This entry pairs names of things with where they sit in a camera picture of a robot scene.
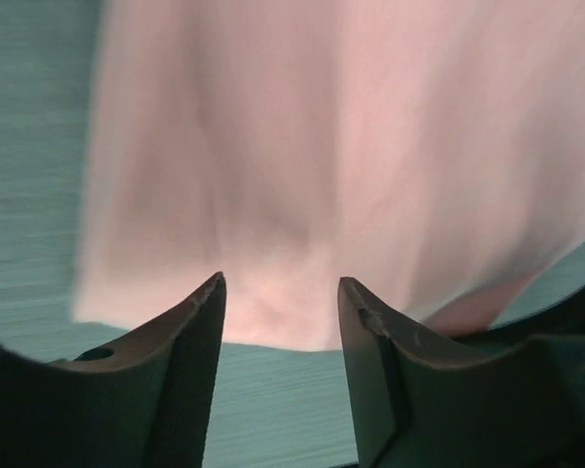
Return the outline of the salmon pink t-shirt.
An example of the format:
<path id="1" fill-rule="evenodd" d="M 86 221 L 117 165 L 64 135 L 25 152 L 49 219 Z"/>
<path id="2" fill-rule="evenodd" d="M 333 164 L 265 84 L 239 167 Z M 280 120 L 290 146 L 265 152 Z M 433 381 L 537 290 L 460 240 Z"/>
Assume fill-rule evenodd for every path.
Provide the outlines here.
<path id="1" fill-rule="evenodd" d="M 585 241 L 585 1 L 108 1 L 73 315 L 213 273 L 229 342 L 340 344 L 338 280 L 490 325 Z"/>

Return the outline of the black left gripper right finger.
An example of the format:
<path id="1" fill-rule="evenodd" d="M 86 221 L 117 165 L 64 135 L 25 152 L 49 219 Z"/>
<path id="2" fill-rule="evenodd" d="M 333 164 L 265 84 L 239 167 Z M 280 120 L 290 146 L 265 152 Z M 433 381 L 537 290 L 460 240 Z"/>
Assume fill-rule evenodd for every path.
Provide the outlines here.
<path id="1" fill-rule="evenodd" d="M 363 467 L 585 467 L 585 287 L 456 338 L 353 278 L 338 313 Z"/>

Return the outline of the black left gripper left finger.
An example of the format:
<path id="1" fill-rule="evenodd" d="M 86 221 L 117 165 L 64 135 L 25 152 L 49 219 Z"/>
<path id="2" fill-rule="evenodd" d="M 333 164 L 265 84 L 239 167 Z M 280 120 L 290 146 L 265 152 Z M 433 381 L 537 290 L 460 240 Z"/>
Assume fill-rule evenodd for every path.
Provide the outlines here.
<path id="1" fill-rule="evenodd" d="M 225 316 L 214 274 L 142 326 L 74 360 L 0 344 L 0 467 L 199 467 Z"/>

